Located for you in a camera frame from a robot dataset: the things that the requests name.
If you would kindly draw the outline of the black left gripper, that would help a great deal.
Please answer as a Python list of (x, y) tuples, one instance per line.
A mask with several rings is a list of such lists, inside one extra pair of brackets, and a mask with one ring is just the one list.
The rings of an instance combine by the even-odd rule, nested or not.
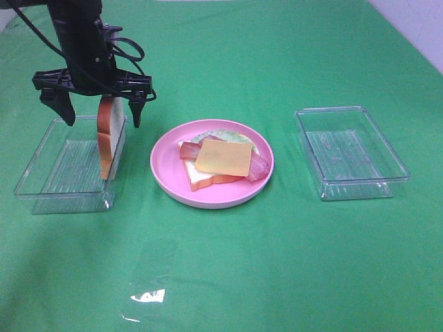
[(141, 125), (146, 101), (153, 100), (152, 78), (137, 63), (145, 52), (135, 41), (120, 37), (120, 26), (92, 22), (54, 20), (61, 48), (38, 34), (66, 62), (66, 68), (38, 71), (33, 84), (42, 90), (40, 101), (72, 127), (75, 111), (69, 92), (80, 95), (111, 94), (129, 100), (135, 128)]

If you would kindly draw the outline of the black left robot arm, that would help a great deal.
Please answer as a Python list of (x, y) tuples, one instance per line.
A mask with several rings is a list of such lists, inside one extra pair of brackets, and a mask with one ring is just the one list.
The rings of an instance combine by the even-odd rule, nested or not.
[[(22, 12), (29, 6), (46, 6), (59, 46), (54, 46)], [(156, 99), (150, 76), (119, 69), (117, 57), (134, 66), (143, 60), (144, 50), (133, 40), (120, 37), (120, 26), (101, 20), (101, 1), (2, 1), (1, 9), (12, 9), (54, 52), (64, 58), (66, 68), (38, 71), (32, 82), (40, 101), (54, 110), (67, 125), (75, 122), (70, 94), (109, 95), (129, 101), (135, 127), (147, 102)]]

